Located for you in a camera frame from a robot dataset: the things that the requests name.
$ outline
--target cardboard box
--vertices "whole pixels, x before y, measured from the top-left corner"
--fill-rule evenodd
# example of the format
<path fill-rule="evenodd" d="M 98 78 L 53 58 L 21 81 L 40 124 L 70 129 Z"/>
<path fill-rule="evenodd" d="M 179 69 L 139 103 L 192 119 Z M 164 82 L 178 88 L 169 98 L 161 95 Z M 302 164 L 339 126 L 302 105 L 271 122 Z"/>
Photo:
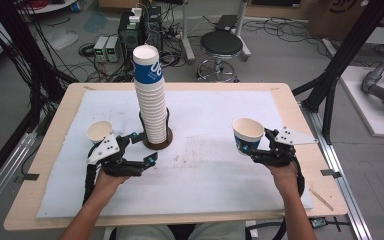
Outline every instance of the cardboard box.
<path fill-rule="evenodd" d="M 146 5 L 152 3 L 152 0 L 98 0 L 98 3 L 99 7 L 102 8 L 134 8 L 141 7 L 141 5 L 137 3 Z"/>
<path fill-rule="evenodd" d="M 309 33 L 313 37 L 344 40 L 365 8 L 362 2 L 319 0 L 308 19 Z"/>

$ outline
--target light gray pants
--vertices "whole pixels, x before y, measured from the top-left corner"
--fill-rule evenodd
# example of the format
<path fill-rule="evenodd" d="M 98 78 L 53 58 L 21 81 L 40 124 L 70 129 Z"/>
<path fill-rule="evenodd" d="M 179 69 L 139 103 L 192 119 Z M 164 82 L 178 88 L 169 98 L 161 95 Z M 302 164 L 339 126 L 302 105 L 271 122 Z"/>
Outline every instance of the light gray pants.
<path fill-rule="evenodd" d="M 117 228 L 118 240 L 175 240 L 167 225 Z M 189 240 L 243 240 L 245 221 L 201 223 L 195 226 Z"/>

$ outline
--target black cable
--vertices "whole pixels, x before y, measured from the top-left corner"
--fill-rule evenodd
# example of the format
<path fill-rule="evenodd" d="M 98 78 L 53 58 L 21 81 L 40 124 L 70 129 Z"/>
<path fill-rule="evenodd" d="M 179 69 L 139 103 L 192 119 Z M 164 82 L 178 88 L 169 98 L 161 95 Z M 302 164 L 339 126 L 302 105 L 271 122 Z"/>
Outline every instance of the black cable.
<path fill-rule="evenodd" d="M 82 57 L 94 57 L 95 52 L 93 51 L 94 43 L 86 43 L 79 47 L 78 53 Z"/>
<path fill-rule="evenodd" d="M 27 173 L 24 171 L 24 165 L 26 165 L 27 160 L 29 160 L 29 158 L 31 158 L 31 157 L 33 156 L 33 154 L 36 153 L 36 151 L 39 149 L 39 147 L 40 147 L 41 144 L 42 144 L 42 143 L 40 143 L 40 144 L 35 148 L 35 150 L 34 150 L 32 153 L 30 153 L 30 155 L 29 155 L 28 157 L 26 157 L 26 158 L 23 160 L 23 163 L 21 164 L 21 167 L 20 167 L 20 171 L 21 171 L 21 174 L 22 174 L 23 176 L 25 176 L 25 175 L 27 174 Z"/>
<path fill-rule="evenodd" d="M 58 22 L 58 23 L 52 23 L 52 24 L 47 24 L 47 23 L 42 23 L 42 25 L 45 25 L 45 26 L 49 26 L 49 27 L 55 27 L 57 25 L 61 25 L 61 24 L 64 24 L 64 23 L 67 23 L 71 20 L 71 18 L 67 18 L 66 20 L 62 21 L 62 22 Z"/>
<path fill-rule="evenodd" d="M 327 224 L 332 224 L 332 225 L 345 225 L 345 226 L 349 226 L 351 225 L 351 223 L 348 223 L 348 222 L 331 222 L 331 221 L 326 221 Z"/>
<path fill-rule="evenodd" d="M 263 227 L 279 227 L 282 225 L 282 222 L 266 222 L 266 223 L 260 223 L 260 224 L 255 224 L 252 226 L 246 227 L 248 230 L 254 230 L 258 228 L 263 228 Z"/>
<path fill-rule="evenodd" d="M 209 23 L 213 24 L 214 26 L 216 25 L 215 23 L 211 22 L 210 19 L 206 18 L 205 16 L 202 16 L 205 20 L 207 20 Z"/>
<path fill-rule="evenodd" d="M 160 52 L 160 62 L 163 64 L 161 65 L 162 68 L 168 67 L 168 66 L 175 66 L 179 64 L 180 59 L 181 59 L 181 54 L 177 52 L 168 52 L 168 51 L 163 51 Z"/>
<path fill-rule="evenodd" d="M 316 46 L 319 54 L 331 58 L 321 39 L 311 37 L 311 35 L 308 34 L 306 31 L 306 23 L 285 18 L 270 18 L 265 21 L 248 21 L 244 23 L 242 27 L 248 31 L 264 30 L 267 34 L 276 36 L 286 42 L 306 41 Z"/>

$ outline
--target white paper sheet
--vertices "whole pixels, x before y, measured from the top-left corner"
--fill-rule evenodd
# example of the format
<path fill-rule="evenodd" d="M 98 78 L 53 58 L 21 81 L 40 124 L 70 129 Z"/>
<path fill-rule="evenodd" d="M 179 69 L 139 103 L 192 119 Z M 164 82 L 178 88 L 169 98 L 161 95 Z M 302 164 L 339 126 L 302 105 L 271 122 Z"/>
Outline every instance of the white paper sheet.
<path fill-rule="evenodd" d="M 255 119 L 283 127 L 270 92 L 167 91 L 173 142 L 158 151 L 154 168 L 123 183 L 101 216 L 217 213 L 283 209 L 270 172 L 240 155 L 232 122 Z M 116 134 L 143 131 L 134 91 L 88 91 L 55 162 L 38 218 L 72 217 L 81 208 L 86 158 L 92 143 L 86 130 L 107 120 Z M 263 138 L 260 148 L 267 149 Z M 154 151 L 139 142 L 124 157 L 142 161 Z M 313 203 L 305 191 L 305 208 Z"/>

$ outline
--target black stool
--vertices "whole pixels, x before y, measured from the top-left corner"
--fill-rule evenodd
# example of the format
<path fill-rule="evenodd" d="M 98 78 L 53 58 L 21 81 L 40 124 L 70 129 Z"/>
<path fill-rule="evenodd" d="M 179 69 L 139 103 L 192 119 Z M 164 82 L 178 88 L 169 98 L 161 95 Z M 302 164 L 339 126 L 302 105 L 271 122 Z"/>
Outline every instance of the black stool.
<path fill-rule="evenodd" d="M 198 80 L 214 79 L 228 82 L 233 79 L 237 82 L 235 69 L 228 60 L 238 56 L 242 51 L 242 41 L 236 35 L 227 31 L 214 31 L 204 34 L 201 38 L 202 51 L 214 59 L 205 60 L 198 67 Z"/>

